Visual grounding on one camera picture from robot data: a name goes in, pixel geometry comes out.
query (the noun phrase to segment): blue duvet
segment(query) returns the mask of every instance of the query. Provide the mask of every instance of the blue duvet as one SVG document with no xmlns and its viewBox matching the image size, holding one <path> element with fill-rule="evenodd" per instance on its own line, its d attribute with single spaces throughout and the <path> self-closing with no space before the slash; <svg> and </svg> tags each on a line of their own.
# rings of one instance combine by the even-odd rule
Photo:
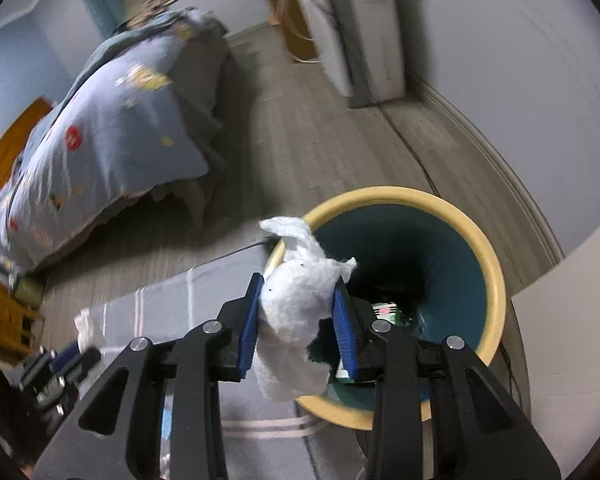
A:
<svg viewBox="0 0 600 480">
<path fill-rule="evenodd" d="M 98 48 L 0 190 L 5 268 L 34 269 L 121 198 L 207 172 L 168 73 L 187 43 L 218 28 L 211 13 L 173 12 Z"/>
</svg>

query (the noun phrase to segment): blue gripper pad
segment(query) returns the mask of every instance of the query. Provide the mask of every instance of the blue gripper pad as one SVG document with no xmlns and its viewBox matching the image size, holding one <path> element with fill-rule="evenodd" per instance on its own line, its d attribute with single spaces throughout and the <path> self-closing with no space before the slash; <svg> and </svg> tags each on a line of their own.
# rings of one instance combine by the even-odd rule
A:
<svg viewBox="0 0 600 480">
<path fill-rule="evenodd" d="M 338 340 L 342 366 L 349 374 L 349 377 L 355 381 L 358 375 L 356 337 L 353 332 L 353 327 L 351 326 L 349 313 L 347 312 L 347 305 L 337 286 L 333 293 L 333 310 L 331 312 L 331 318 L 333 319 L 333 328 L 336 333 L 336 339 Z"/>
<path fill-rule="evenodd" d="M 260 293 L 264 285 L 264 278 L 258 274 L 250 283 L 247 295 L 250 297 L 247 316 L 238 339 L 238 364 L 237 369 L 241 378 L 245 378 L 253 362 L 253 353 L 256 349 L 258 338 L 258 310 L 260 309 Z"/>
</svg>

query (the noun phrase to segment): yellow trash can rim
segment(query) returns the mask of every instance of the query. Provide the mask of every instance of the yellow trash can rim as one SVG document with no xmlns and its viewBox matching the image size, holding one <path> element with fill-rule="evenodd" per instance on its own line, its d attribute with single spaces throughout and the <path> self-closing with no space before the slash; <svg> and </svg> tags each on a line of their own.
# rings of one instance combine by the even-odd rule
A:
<svg viewBox="0 0 600 480">
<path fill-rule="evenodd" d="M 377 204 L 407 205 L 427 212 L 451 225 L 471 247 L 486 287 L 487 313 L 484 329 L 476 354 L 489 365 L 498 349 L 506 314 L 506 291 L 500 262 L 493 247 L 480 228 L 457 207 L 432 194 L 409 187 L 365 187 L 335 196 L 311 209 L 304 220 L 312 231 L 320 228 L 344 212 Z M 285 245 L 277 244 L 264 270 L 265 279 L 282 262 Z M 304 409 L 333 424 L 354 430 L 371 430 L 373 412 L 336 404 L 321 396 L 298 397 L 296 402 Z M 425 400 L 420 406 L 422 420 L 431 418 L 431 405 Z"/>
</svg>

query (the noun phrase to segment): tissue on rug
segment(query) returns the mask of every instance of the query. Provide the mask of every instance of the tissue on rug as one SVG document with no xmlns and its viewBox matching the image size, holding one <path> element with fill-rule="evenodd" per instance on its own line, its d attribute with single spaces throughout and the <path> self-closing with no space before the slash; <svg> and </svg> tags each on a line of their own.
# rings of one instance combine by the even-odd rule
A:
<svg viewBox="0 0 600 480">
<path fill-rule="evenodd" d="M 78 331 L 78 348 L 81 354 L 90 346 L 102 348 L 106 345 L 104 336 L 91 317 L 88 308 L 82 309 L 80 314 L 74 317 L 74 325 Z"/>
<path fill-rule="evenodd" d="M 321 394 L 330 367 L 308 360 L 307 346 L 318 335 L 318 322 L 331 317 L 333 289 L 348 282 L 355 258 L 327 258 L 301 218 L 275 217 L 260 227 L 285 243 L 283 263 L 265 281 L 260 295 L 258 342 L 253 369 L 266 399 L 275 402 Z"/>
</svg>

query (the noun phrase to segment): red circle patch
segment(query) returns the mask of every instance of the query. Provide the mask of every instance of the red circle patch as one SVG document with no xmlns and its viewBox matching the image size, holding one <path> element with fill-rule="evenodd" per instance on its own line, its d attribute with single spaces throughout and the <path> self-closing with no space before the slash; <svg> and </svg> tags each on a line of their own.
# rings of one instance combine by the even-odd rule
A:
<svg viewBox="0 0 600 480">
<path fill-rule="evenodd" d="M 80 148 L 82 144 L 82 134 L 78 126 L 69 126 L 64 133 L 64 143 L 70 152 Z"/>
</svg>

